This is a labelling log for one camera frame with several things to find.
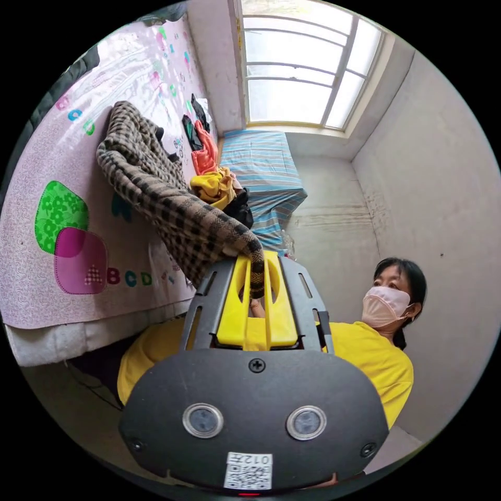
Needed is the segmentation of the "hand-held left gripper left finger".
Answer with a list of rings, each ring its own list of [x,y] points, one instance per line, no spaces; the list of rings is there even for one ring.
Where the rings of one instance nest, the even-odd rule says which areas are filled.
[[[251,264],[240,256],[236,259],[224,300],[214,345],[230,349],[254,349],[248,331]]]

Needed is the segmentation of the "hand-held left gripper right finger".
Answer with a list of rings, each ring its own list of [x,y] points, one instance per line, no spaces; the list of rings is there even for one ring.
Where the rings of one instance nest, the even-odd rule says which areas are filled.
[[[264,307],[266,347],[290,348],[298,334],[279,255],[264,252]]]

